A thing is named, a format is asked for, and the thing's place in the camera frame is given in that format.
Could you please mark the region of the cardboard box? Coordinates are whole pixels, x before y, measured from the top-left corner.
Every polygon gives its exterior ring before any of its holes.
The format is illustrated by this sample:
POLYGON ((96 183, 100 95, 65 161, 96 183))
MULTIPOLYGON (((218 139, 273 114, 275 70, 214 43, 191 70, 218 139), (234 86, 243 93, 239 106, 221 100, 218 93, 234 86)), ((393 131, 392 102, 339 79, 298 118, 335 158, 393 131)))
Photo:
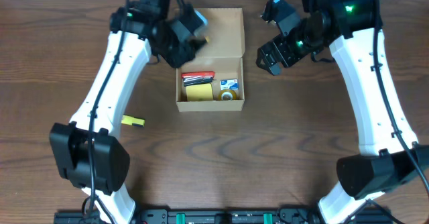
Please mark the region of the cardboard box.
POLYGON ((196 58, 176 70, 176 104, 180 112, 240 111, 245 102, 243 55, 245 32, 241 8, 199 8, 208 20, 203 31, 208 43, 198 51, 196 58), (211 101, 189 101, 182 74, 187 72, 214 72, 211 101), (236 80, 235 94, 219 99, 223 80, 236 80))

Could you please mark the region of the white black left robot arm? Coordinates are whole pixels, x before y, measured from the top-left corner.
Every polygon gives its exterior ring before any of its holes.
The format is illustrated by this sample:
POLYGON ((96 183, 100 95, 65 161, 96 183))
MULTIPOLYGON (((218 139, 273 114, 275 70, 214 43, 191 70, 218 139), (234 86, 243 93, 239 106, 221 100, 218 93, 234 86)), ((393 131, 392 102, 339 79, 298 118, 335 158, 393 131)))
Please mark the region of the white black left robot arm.
POLYGON ((86 193, 71 223, 130 223, 136 210, 125 179, 130 157, 121 122, 139 75, 152 57, 179 68, 206 44, 206 18, 185 0, 126 0, 111 15, 105 56, 78 111, 55 123, 49 142, 59 175, 86 193))

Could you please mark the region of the white blue eraser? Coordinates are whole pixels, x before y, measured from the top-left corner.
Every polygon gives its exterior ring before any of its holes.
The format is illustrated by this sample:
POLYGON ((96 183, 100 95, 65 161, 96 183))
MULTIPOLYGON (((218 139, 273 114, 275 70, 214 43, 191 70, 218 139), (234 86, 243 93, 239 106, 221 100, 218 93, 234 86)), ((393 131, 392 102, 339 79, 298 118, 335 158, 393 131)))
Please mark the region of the white blue eraser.
POLYGON ((239 81, 235 79, 225 79, 220 81, 220 89, 226 90, 238 90, 239 89, 239 81))

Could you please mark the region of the yellow highlighter marker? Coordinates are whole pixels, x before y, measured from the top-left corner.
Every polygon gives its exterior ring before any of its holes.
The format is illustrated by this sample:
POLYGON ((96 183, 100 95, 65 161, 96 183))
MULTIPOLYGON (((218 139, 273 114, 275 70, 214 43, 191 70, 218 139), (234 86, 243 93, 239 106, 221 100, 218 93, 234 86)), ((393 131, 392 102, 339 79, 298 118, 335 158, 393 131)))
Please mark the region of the yellow highlighter marker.
POLYGON ((136 118, 133 116, 129 116, 129 115, 124 115, 121 123, 123 125, 132 125, 132 126, 136 126, 136 127, 144 127, 145 125, 145 120, 144 119, 140 119, 140 118, 136 118))

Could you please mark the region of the red multi-tool pocket knife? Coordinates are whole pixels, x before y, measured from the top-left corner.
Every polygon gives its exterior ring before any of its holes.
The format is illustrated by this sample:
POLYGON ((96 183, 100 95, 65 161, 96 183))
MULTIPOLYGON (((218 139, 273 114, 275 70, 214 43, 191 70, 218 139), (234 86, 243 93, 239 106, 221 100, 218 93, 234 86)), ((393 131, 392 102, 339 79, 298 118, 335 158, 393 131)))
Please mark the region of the red multi-tool pocket knife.
POLYGON ((213 81, 214 77, 215 72, 213 71, 182 73, 182 81, 185 87, 210 83, 213 81))

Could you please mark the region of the yellow adhesive tape roll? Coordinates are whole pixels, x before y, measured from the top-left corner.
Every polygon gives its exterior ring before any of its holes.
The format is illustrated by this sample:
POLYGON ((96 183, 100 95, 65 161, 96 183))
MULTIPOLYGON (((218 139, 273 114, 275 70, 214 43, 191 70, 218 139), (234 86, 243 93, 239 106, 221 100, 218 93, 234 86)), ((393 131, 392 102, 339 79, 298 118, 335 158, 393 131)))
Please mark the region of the yellow adhesive tape roll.
POLYGON ((220 101, 233 101, 237 99, 237 94, 232 89, 223 89, 218 96, 220 101))

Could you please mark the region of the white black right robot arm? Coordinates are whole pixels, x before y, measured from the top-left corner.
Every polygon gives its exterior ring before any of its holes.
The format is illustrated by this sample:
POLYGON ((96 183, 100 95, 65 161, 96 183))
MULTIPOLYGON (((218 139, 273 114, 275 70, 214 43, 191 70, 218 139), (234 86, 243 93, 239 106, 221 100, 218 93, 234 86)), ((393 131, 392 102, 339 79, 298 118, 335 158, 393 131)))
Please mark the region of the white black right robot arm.
POLYGON ((262 20, 279 34, 256 64, 278 75, 329 49, 346 84, 359 153, 336 163, 338 181, 308 212, 307 223, 355 223, 377 198, 414 178, 428 184, 428 146, 419 143, 400 105, 385 55, 380 0, 302 0, 302 18, 284 0, 268 0, 262 20))

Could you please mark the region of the black correction tape dispenser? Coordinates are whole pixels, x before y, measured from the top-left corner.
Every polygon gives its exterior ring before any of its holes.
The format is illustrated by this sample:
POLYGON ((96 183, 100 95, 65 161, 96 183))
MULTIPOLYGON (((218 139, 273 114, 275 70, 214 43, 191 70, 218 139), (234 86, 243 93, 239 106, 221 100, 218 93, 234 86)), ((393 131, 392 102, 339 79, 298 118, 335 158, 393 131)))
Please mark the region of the black correction tape dispenser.
POLYGON ((194 48, 194 50, 197 52, 201 50, 205 45, 207 45, 209 42, 209 39, 207 37, 203 38, 194 38, 190 41, 191 46, 194 48))

